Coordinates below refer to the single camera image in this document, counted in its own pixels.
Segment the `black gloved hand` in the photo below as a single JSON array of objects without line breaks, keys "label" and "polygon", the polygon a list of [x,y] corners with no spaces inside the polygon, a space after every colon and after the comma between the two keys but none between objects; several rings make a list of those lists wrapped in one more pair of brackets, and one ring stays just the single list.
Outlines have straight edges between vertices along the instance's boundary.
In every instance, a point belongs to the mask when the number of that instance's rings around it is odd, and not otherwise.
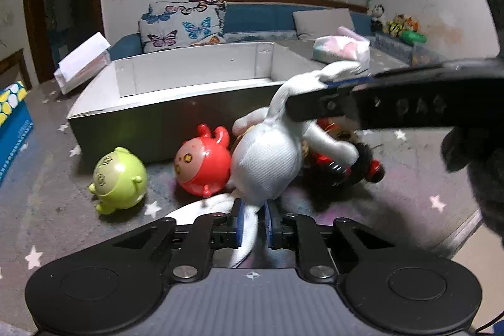
[{"label": "black gloved hand", "polygon": [[[503,61],[503,0],[486,0]],[[443,138],[441,154],[448,172],[468,166],[472,192],[478,203],[484,224],[499,235],[503,247],[503,136],[479,137],[469,126],[455,127]]]}]

